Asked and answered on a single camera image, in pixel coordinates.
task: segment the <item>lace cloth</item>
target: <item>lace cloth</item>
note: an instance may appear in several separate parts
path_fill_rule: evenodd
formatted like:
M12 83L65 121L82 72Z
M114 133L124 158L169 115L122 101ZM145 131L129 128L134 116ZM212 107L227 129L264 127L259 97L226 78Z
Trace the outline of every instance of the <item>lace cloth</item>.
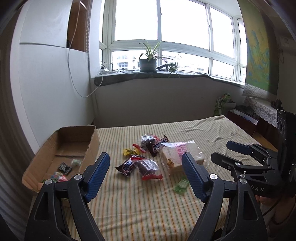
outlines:
M276 109L270 106L270 102L246 97L244 103L249 105L258 116L277 128Z

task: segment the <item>window pane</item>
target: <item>window pane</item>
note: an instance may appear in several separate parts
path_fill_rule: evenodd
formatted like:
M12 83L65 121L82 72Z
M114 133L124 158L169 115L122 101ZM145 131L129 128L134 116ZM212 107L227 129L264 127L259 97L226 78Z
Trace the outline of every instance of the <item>window pane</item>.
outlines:
M141 53L145 53L145 50L127 50L112 52L113 70L139 69L139 57Z
M214 51L234 57L233 32L230 17L210 7Z
M209 49L205 6L189 0L160 0L162 41Z
M102 0L100 12L99 40L103 42L103 16L104 16L105 0Z
M164 58L167 63L176 63L178 66L178 70L186 70L186 71L193 71L199 73L209 73L209 59L192 55L186 53L175 53L175 52L168 52L162 51L162 58Z
M241 76L239 78L239 81L241 82L246 82L246 73L247 73L247 69L246 68L241 68Z
M234 66L226 63L222 63L217 60L213 60L213 70L212 74L233 79L233 71L234 71Z
M241 39L241 64L247 65L247 37L246 30L244 28L244 21L242 18L238 19L239 22L239 34Z
M102 65L103 64L103 50L99 50L99 57L100 57L100 65Z
M157 40L156 0L117 0L115 40Z

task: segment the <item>window sill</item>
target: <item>window sill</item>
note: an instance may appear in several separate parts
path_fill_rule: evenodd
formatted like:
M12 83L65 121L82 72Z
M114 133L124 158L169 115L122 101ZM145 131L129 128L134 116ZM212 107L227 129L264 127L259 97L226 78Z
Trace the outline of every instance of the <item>window sill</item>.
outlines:
M106 85L113 85L129 80L134 80L134 79L150 79L150 78L196 78L196 77L205 77L209 78L214 81L218 82L223 82L223 83L228 83L230 85L234 85L240 88L244 88L244 83L243 82L236 82L233 80L229 79L224 79L222 77L218 76L211 76L208 74L196 74L196 73L185 73L179 71L179 74L169 74L168 72L164 71L159 71L157 73L142 73L139 71L126 71L126 72L118 72L118 73L109 73L103 76L103 82L101 86L106 86ZM96 86L99 86L102 81L102 76L97 76L94 78L94 84Z

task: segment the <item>plant pot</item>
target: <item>plant pot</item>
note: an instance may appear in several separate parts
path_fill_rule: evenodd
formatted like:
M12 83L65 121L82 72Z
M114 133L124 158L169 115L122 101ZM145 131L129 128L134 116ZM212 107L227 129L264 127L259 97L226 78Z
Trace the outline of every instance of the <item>plant pot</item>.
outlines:
M140 72L144 73L157 73L156 70L156 59L148 59L148 58L143 58L140 59Z

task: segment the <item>blue gripper pad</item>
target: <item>blue gripper pad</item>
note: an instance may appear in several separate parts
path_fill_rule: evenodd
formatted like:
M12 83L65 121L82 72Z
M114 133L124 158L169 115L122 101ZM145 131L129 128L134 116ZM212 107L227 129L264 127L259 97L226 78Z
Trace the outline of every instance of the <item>blue gripper pad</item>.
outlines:
M195 196L205 202L209 196L207 194L209 173L203 165L196 163L189 152L182 155L182 166Z
M88 166L83 173L84 182L87 183L87 191L85 195L87 203L89 203L98 194L109 166L110 156L106 152L102 152L95 164Z
M232 150L232 151L241 153L243 155L251 155L252 154L250 146L244 145L241 143L237 143L234 141L228 141L226 143L226 147L228 150Z

